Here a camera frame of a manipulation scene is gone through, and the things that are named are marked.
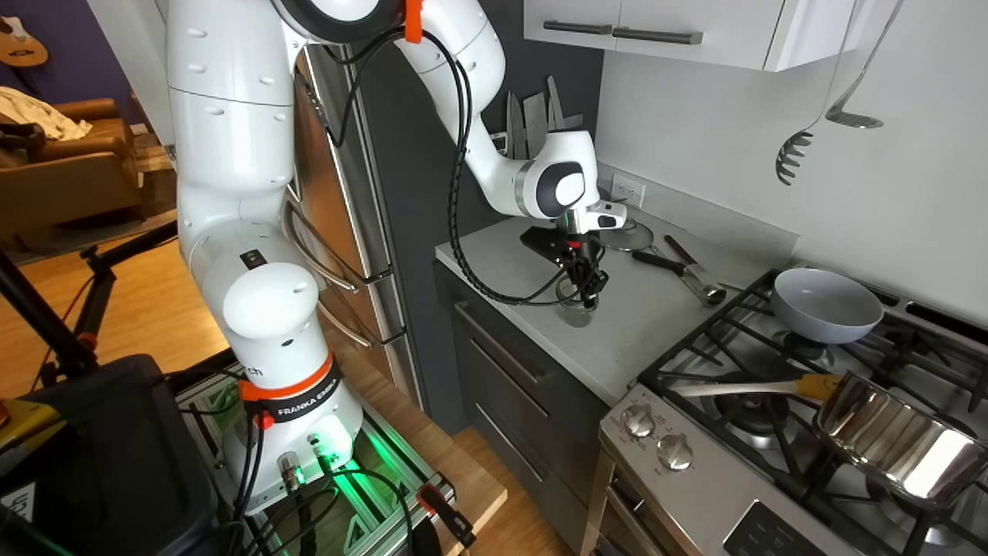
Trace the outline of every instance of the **stainless steel pot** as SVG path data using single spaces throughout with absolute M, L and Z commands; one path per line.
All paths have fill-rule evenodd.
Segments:
M 956 500 L 988 464 L 984 443 L 855 374 L 847 374 L 824 403 L 817 430 L 855 465 L 928 506 Z

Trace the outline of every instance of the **utensil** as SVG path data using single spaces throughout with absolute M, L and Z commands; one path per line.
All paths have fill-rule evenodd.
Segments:
M 816 425 L 855 465 L 928 506 L 950 506 L 988 465 L 984 443 L 855 374 L 842 374 Z
M 879 38 L 874 41 L 857 78 L 842 90 L 842 96 L 830 106 L 830 107 L 821 107 L 803 129 L 796 129 L 793 136 L 788 136 L 776 154 L 776 176 L 778 181 L 791 185 L 796 180 L 796 167 L 801 167 L 801 159 L 803 159 L 803 148 L 811 146 L 811 126 L 821 125 L 824 116 L 841 125 L 841 126 L 855 126 L 855 129 L 877 129 L 883 126 L 883 122 L 877 116 L 868 116 L 868 113 L 855 113 L 855 111 L 847 111 L 847 102 L 855 96 L 855 90 L 861 86 L 877 49 L 883 47 L 893 22 L 899 20 L 899 9 L 903 9 L 906 0 L 897 3 L 897 9 L 888 13 Z M 830 79 L 828 79 L 828 94 L 824 94 L 824 102 L 830 100 L 833 94 L 833 82 L 836 82 L 836 75 L 841 75 L 841 66 L 842 66 L 842 49 L 847 49 L 847 41 L 855 28 L 855 20 L 861 13 L 861 0 L 855 0 L 853 13 L 849 13 L 849 22 L 842 28 L 842 38 L 841 38 L 841 49 L 836 49 L 836 63 L 833 63 L 833 72 L 830 72 Z
M 652 249 L 631 249 L 631 255 L 640 263 L 675 273 L 681 278 L 681 285 L 705 305 L 718 305 L 729 297 L 726 287 L 717 278 L 709 278 L 709 273 L 672 235 L 663 235 L 663 241 L 675 249 L 679 258 L 667 258 L 656 247 Z
M 803 374 L 801 380 L 776 383 L 675 383 L 672 393 L 681 399 L 712 394 L 801 394 L 811 405 L 824 405 L 841 385 L 841 374 Z
M 718 305 L 729 292 L 706 278 L 705 269 L 697 266 L 685 266 L 679 258 L 667 258 L 656 249 L 631 249 L 633 258 L 675 273 L 681 278 L 681 285 L 705 302 L 705 305 Z

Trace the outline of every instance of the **white wall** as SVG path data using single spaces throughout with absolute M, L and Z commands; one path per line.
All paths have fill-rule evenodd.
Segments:
M 849 102 L 887 126 L 817 125 L 791 187 L 776 152 L 817 111 L 828 63 L 756 75 L 608 53 L 598 159 L 796 232 L 801 258 L 988 323 L 984 22 L 984 0 L 907 0 Z

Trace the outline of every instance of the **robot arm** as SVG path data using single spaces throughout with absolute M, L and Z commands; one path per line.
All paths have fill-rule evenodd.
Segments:
M 319 285 L 281 235 L 293 180 L 293 55 L 315 41 L 362 42 L 398 22 L 403 0 L 169 0 L 178 241 L 246 374 L 240 403 L 251 412 L 223 448 L 238 481 L 253 484 L 236 500 L 240 513 L 278 500 L 285 459 L 311 470 L 311 443 L 327 470 L 346 464 L 362 430 L 362 407 L 315 318 Z M 457 146 L 463 139 L 490 207 L 558 218 L 570 235 L 622 229 L 625 207 L 598 200 L 587 134 L 554 134 L 535 160 L 508 160 L 495 148 L 479 111 L 504 79 L 504 53 L 479 3 L 426 0 L 423 28 L 448 55 L 431 41 L 395 42 L 431 94 L 444 129 Z
M 403 20 L 403 3 L 281 0 L 278 13 L 306 41 L 342 42 L 389 31 Z M 590 134 L 550 134 L 535 160 L 508 160 L 495 148 L 481 111 L 504 82 L 504 49 L 481 7 L 476 0 L 426 0 L 419 20 L 428 41 L 395 42 L 426 82 L 453 142 L 461 139 L 461 102 L 468 106 L 465 164 L 489 203 L 504 217 L 558 218 L 573 235 L 622 229 L 628 211 L 598 199 Z M 468 100 L 457 94 L 450 60 L 463 69 Z

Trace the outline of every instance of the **white upper cabinet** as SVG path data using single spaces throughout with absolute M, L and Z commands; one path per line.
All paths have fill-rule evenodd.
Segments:
M 783 72 L 841 53 L 855 0 L 528 0 L 525 38 Z M 855 20 L 857 42 L 872 0 Z

